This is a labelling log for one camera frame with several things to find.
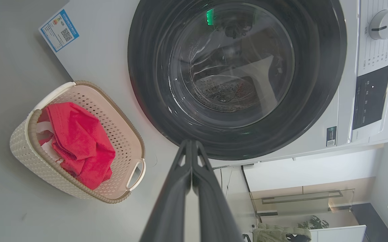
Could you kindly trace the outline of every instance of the door glass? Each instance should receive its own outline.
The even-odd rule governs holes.
[[[174,30],[168,81],[197,125],[237,128],[266,117],[294,73],[289,34],[270,12],[246,3],[215,6]]]

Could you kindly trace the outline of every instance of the green light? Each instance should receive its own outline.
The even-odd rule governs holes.
[[[212,26],[213,25],[213,9],[210,9],[206,12],[206,19],[207,19],[207,25]]]

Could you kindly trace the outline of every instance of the sticker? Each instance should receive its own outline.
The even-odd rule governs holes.
[[[327,129],[327,147],[336,145],[337,126]]]
[[[64,46],[68,45],[68,43],[79,37],[79,33],[76,28],[74,28],[64,9],[40,30],[55,52],[58,52]]]

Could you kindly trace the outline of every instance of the floor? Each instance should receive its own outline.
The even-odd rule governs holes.
[[[141,194],[108,205],[57,190],[20,164],[9,149],[13,130],[34,105],[71,81],[38,32],[67,2],[0,0],[0,241],[138,241],[169,164],[159,174],[145,176],[146,181],[157,182],[140,184]],[[229,204],[242,231],[248,233],[250,224],[255,223],[249,215],[248,195],[240,183],[239,168],[234,168],[231,180],[230,170],[223,170],[224,184],[230,181]],[[188,206],[195,208],[195,203]],[[200,231],[198,223],[192,228],[190,233]]]

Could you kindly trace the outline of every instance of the white cabinet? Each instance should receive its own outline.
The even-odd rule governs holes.
[[[312,240],[310,242],[318,242],[318,231],[311,230],[310,233],[312,234]]]
[[[362,242],[365,225],[312,231],[312,242]]]
[[[331,156],[308,155],[243,169],[251,192],[341,182],[376,176],[381,149],[327,155]]]

